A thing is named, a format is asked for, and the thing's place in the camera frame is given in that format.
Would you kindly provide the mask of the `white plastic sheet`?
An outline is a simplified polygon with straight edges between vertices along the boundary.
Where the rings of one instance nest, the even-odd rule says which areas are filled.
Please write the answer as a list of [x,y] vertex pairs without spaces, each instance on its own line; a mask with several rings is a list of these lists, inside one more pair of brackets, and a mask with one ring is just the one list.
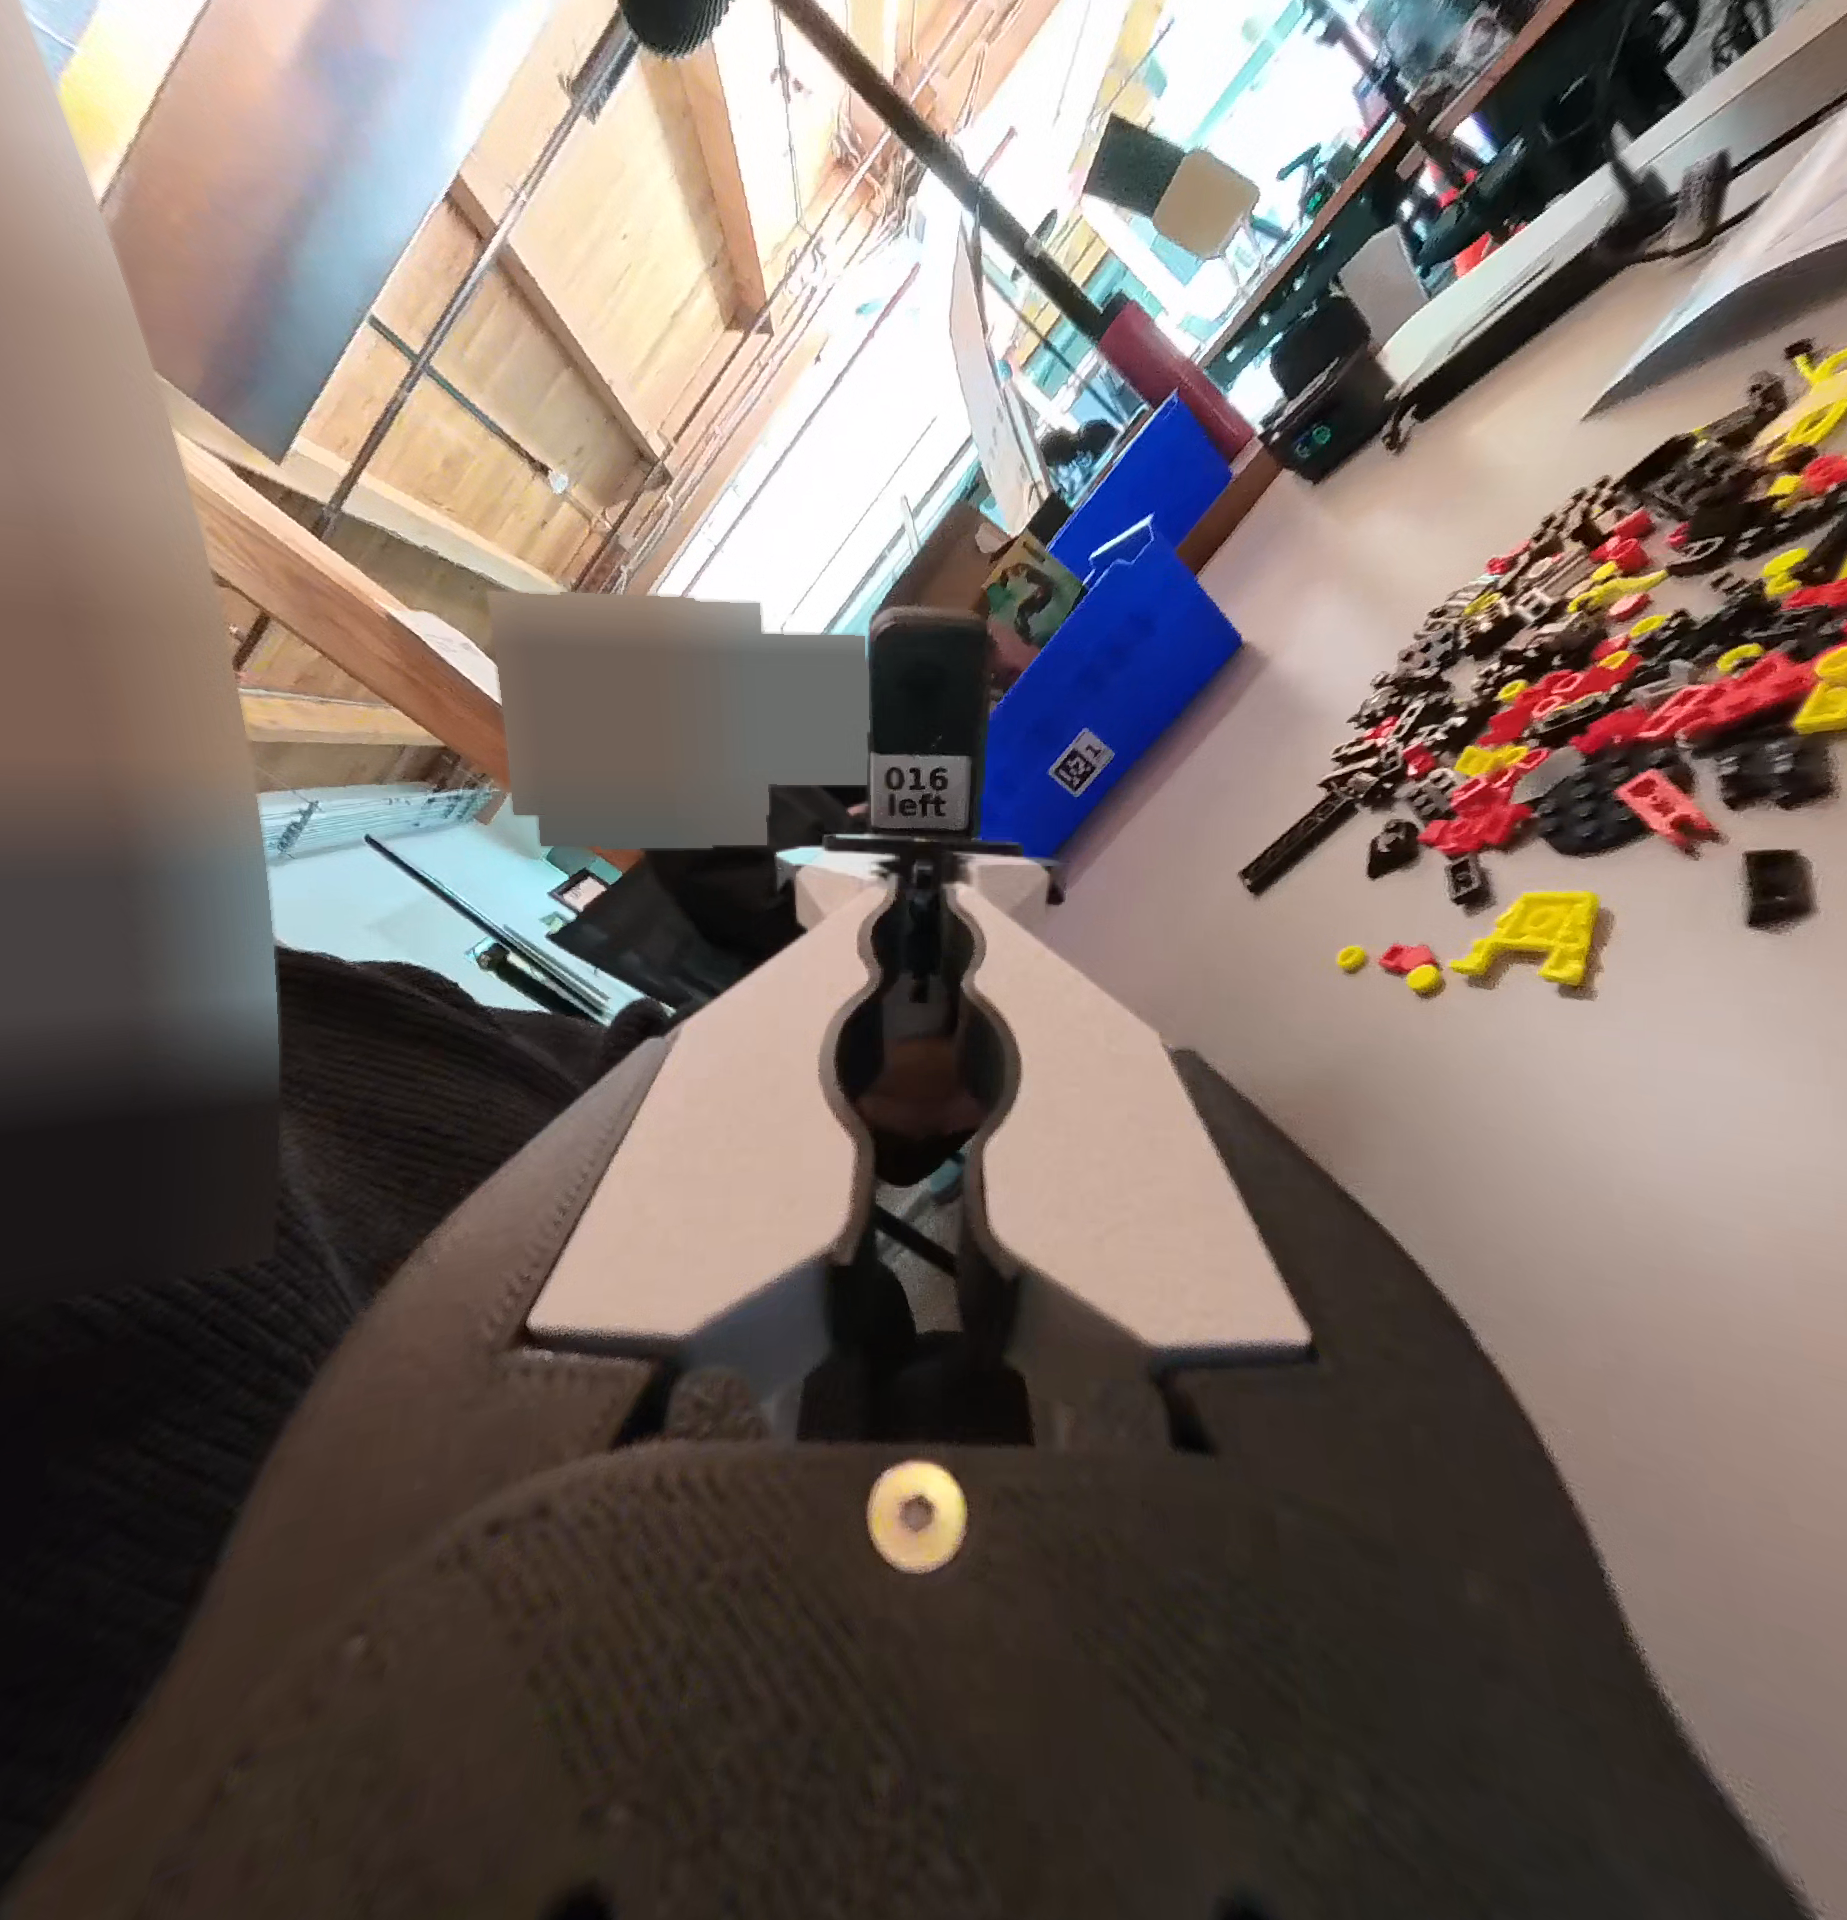
[[1847,112],[1703,267],[1589,417],[1847,293]]

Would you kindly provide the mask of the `blue plastic bin with sticker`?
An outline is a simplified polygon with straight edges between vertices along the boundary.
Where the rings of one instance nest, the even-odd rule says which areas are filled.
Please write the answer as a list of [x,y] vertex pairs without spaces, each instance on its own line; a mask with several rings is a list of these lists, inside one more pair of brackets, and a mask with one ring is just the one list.
[[1153,516],[1109,540],[991,713],[979,838],[1057,855],[1243,649]]

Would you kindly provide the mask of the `person's left hand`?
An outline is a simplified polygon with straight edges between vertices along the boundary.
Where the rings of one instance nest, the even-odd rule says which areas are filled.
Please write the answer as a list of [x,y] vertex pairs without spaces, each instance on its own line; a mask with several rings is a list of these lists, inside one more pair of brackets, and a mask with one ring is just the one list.
[[921,1150],[929,1142],[974,1137],[989,1101],[964,1082],[956,1036],[936,1034],[889,1043],[856,1109],[876,1147]]

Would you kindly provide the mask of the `black metal pole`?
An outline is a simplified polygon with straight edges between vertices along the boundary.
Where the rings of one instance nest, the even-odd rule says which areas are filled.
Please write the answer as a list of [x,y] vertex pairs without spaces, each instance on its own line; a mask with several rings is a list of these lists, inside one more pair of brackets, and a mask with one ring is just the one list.
[[856,40],[816,2],[775,2],[775,12],[814,47],[857,93],[886,129],[921,167],[945,184],[952,196],[977,221],[986,236],[1028,281],[1055,301],[1058,314],[1074,324],[1090,345],[1101,346],[1111,314],[1064,269],[1046,247],[1022,226],[1006,204],[962,160],[956,146],[941,135],[892,82],[887,82]]

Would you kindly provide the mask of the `person's black sweater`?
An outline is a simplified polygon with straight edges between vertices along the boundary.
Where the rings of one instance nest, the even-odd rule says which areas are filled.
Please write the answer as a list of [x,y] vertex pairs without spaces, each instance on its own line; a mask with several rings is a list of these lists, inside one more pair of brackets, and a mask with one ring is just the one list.
[[0,1894],[173,1657],[289,1417],[390,1275],[665,1029],[279,948],[265,1260],[0,1324]]

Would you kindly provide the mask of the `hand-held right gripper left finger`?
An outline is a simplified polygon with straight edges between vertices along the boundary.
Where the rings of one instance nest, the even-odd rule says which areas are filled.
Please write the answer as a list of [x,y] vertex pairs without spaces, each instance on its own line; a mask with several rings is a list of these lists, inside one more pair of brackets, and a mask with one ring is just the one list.
[[871,885],[671,1034],[530,1308],[538,1345],[724,1369],[795,1427],[832,1350],[832,1264],[871,1217],[839,1048],[876,991],[887,911]]

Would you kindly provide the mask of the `long grey desk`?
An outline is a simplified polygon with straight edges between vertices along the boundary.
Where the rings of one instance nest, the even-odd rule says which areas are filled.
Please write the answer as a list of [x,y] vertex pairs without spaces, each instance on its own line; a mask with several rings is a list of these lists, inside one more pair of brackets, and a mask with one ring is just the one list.
[[1847,2],[1797,4],[1637,135],[1611,54],[1589,86],[1593,169],[1384,346],[1390,449],[1617,274],[1680,264],[1749,219],[1847,106]]

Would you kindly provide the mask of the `colourful printed box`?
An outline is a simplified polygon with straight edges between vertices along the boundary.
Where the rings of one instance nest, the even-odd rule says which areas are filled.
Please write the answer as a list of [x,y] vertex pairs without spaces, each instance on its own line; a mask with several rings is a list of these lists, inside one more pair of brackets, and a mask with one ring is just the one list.
[[1003,678],[1033,663],[1084,593],[1083,579],[1033,534],[1008,542],[986,574],[977,604]]

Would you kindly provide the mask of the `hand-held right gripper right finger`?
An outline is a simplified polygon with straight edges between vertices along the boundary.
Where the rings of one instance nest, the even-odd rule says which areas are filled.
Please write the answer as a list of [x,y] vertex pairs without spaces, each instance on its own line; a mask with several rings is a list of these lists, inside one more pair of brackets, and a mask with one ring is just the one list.
[[976,885],[964,996],[1003,1045],[974,1232],[1008,1283],[1008,1363],[1083,1403],[1311,1353],[1311,1324],[1159,1032]]

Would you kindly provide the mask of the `black box device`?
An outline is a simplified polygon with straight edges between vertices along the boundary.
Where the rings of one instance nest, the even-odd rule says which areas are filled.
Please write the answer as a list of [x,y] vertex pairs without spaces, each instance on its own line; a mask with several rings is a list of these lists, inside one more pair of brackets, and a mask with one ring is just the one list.
[[1263,443],[1278,467],[1319,487],[1382,436],[1395,393],[1382,351],[1360,345],[1281,398],[1263,420]]

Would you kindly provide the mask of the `dark red padded post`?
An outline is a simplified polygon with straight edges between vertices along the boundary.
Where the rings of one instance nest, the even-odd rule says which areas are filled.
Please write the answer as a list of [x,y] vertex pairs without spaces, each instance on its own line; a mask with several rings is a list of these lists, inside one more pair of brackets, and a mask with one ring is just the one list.
[[1173,397],[1181,398],[1185,411],[1203,427],[1210,445],[1231,463],[1259,443],[1252,422],[1192,355],[1176,348],[1175,341],[1139,299],[1119,293],[1106,304],[1100,351],[1151,407],[1161,407]]

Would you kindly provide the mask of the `wooden ceiling beam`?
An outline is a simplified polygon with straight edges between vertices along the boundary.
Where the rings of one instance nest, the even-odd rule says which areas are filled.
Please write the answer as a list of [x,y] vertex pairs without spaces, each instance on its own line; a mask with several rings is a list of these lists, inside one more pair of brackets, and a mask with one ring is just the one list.
[[510,787],[499,699],[440,654],[393,593],[256,493],[217,454],[182,435],[173,445],[214,580],[273,614],[467,767]]

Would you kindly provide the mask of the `black and white chair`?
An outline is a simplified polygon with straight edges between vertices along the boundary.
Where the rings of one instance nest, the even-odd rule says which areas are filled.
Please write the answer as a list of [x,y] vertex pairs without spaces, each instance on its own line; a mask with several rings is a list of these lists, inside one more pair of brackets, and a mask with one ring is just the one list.
[[1185,285],[1224,259],[1263,192],[1222,157],[1185,149],[1151,126],[1111,114],[1084,167],[1083,196],[1121,217],[1139,256]]

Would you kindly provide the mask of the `scattered pile of lego pieces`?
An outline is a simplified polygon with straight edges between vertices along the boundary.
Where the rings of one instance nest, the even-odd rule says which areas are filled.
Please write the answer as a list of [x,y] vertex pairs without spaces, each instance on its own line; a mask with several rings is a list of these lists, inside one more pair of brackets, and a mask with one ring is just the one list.
[[1562,496],[1445,591],[1374,675],[1319,799],[1240,867],[1265,899],[1330,839],[1369,883],[1437,881],[1460,928],[1347,939],[1344,975],[1418,998],[1529,975],[1589,998],[1614,936],[1590,865],[1725,855],[1740,996],[1847,1018],[1819,944],[1819,824],[1847,748],[1847,346],[1786,345],[1735,407]]

